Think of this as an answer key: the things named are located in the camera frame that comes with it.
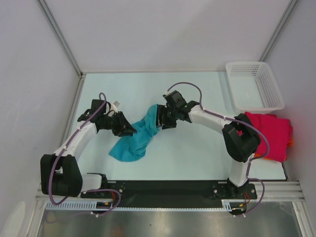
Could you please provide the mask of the teal t shirt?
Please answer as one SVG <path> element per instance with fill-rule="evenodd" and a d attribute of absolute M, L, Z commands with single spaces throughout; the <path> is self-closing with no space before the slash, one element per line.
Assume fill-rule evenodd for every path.
<path fill-rule="evenodd" d="M 152 138 L 160 131 L 157 125 L 158 104 L 149 107 L 145 116 L 132 124 L 137 130 L 132 136 L 121 137 L 109 155 L 121 162 L 134 162 L 143 158 Z"/>

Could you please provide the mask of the white plastic perforated basket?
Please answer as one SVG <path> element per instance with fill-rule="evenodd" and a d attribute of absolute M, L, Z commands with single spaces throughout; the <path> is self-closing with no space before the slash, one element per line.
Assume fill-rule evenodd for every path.
<path fill-rule="evenodd" d="M 269 114 L 285 107 L 276 78 L 265 62 L 226 64 L 227 82 L 236 112 Z"/>

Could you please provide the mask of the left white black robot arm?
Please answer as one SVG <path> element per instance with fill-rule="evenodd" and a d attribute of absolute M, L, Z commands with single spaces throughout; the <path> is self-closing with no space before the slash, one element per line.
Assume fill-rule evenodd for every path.
<path fill-rule="evenodd" d="M 78 160 L 88 143 L 100 130 L 110 130 L 115 136 L 132 136 L 137 131 L 117 106 L 105 100 L 94 99 L 91 107 L 79 118 L 73 134 L 52 154 L 40 159 L 41 191 L 49 196 L 77 197 L 92 190 L 102 198 L 109 185 L 104 174 L 82 174 Z"/>

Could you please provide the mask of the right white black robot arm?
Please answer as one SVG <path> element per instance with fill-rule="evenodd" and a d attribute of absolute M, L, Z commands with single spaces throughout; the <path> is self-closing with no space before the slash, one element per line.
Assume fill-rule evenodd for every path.
<path fill-rule="evenodd" d="M 224 116 L 217 117 L 206 112 L 199 102 L 186 102 L 176 90 L 163 97 L 166 104 L 159 105 L 157 110 L 157 125 L 162 129 L 175 128 L 177 121 L 181 120 L 205 126 L 223 135 L 227 153 L 233 159 L 228 193 L 233 198 L 241 197 L 249 183 L 250 159 L 261 143 L 246 114 L 239 114 L 230 121 Z"/>

